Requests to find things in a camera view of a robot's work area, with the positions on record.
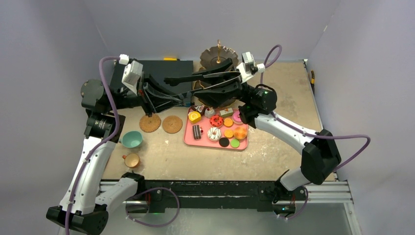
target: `white wall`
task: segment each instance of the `white wall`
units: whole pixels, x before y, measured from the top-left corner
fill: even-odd
[[[80,87],[107,54],[82,0],[0,1],[0,234],[56,234],[86,113]]]
[[[111,53],[198,59],[220,39],[240,55],[308,58],[340,0],[85,0]]]
[[[414,8],[413,0],[342,1],[308,60],[325,127],[372,137],[339,170],[366,235],[415,231]],[[345,159],[363,141],[337,143]]]

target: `teal cup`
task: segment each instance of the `teal cup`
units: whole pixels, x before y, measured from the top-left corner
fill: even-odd
[[[129,131],[119,142],[126,148],[138,147],[142,143],[142,134],[138,131]]]

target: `tray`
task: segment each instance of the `tray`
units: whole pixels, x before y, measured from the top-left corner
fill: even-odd
[[[203,129],[202,138],[200,140],[195,140],[193,138],[193,131],[192,131],[192,126],[193,125],[200,125]],[[234,130],[238,126],[244,126],[246,129],[248,129],[247,124],[238,125],[238,124],[234,123],[231,127],[226,127],[226,126],[222,125],[222,127],[219,128],[222,132],[222,137],[225,137],[223,135],[223,133],[226,129]],[[209,138],[208,138],[208,130],[211,127],[212,126],[209,123],[209,118],[207,118],[205,116],[202,116],[202,120],[200,120],[199,122],[197,122],[195,124],[192,124],[190,122],[190,120],[188,118],[186,118],[186,126],[185,126],[185,130],[184,130],[184,138],[183,138],[184,142],[187,145],[201,146],[201,147],[211,147],[211,148],[221,148],[221,149],[230,149],[230,150],[244,150],[248,146],[249,134],[245,139],[240,141],[240,145],[237,148],[233,148],[230,144],[227,147],[220,146],[219,141],[213,142],[213,141],[209,140]]]

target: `red donut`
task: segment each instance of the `red donut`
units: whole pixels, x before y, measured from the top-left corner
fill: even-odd
[[[213,115],[210,120],[210,125],[213,127],[221,127],[223,125],[223,117],[219,115]]]

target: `cup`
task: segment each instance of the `cup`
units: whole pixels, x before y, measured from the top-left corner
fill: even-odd
[[[135,148],[142,143],[142,134],[139,131],[129,131],[119,142],[126,148]]]
[[[140,157],[135,153],[122,156],[124,164],[129,168],[136,168],[140,164]]]

